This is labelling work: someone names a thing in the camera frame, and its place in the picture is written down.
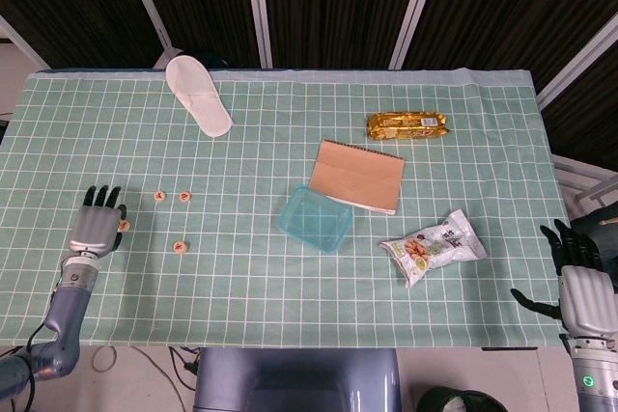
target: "white slipper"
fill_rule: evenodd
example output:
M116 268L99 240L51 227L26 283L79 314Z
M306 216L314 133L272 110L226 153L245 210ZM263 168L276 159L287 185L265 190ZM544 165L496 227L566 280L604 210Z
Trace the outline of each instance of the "white slipper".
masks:
M170 61L165 80L195 122L210 137L219 137L232 127L209 72L193 57L181 55Z

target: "brown notebook cover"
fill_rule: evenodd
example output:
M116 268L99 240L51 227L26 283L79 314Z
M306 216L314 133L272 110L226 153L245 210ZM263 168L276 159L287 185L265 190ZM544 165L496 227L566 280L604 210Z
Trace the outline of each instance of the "brown notebook cover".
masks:
M404 159L324 140L309 188L343 203L395 214Z

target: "transparent plastic box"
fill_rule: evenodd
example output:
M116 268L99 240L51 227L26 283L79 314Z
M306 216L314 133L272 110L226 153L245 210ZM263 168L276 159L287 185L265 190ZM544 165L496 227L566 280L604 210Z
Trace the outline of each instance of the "transparent plastic box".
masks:
M348 233L351 219L351 206L301 186L279 216L279 229L320 251L333 253Z

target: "white snack bag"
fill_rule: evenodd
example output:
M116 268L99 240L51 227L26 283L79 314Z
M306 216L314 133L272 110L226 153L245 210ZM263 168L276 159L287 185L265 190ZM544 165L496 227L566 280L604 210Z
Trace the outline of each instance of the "white snack bag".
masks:
M383 241L393 261L406 276L406 287L418 282L429 269L453 261L475 261L487 257L483 244L472 230L463 211L449 214L439 226L421 229L405 238Z

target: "table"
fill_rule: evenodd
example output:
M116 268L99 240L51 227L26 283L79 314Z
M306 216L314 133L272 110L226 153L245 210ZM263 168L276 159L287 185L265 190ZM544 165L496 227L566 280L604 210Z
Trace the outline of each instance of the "table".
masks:
M0 146L0 342L41 322L88 186L121 185L131 230L102 260L84 343L234 346L559 344L516 287L556 301L538 227L565 219L527 71L212 73L235 126L200 132L162 72L30 76ZM365 117L437 110L452 132L368 140ZM397 213L354 209L338 255L276 226L322 139L402 156ZM157 204L156 190L167 193ZM178 194L188 190L188 204ZM462 208L490 257L405 288L380 241ZM184 240L188 252L172 252ZM50 332L42 332L44 340Z

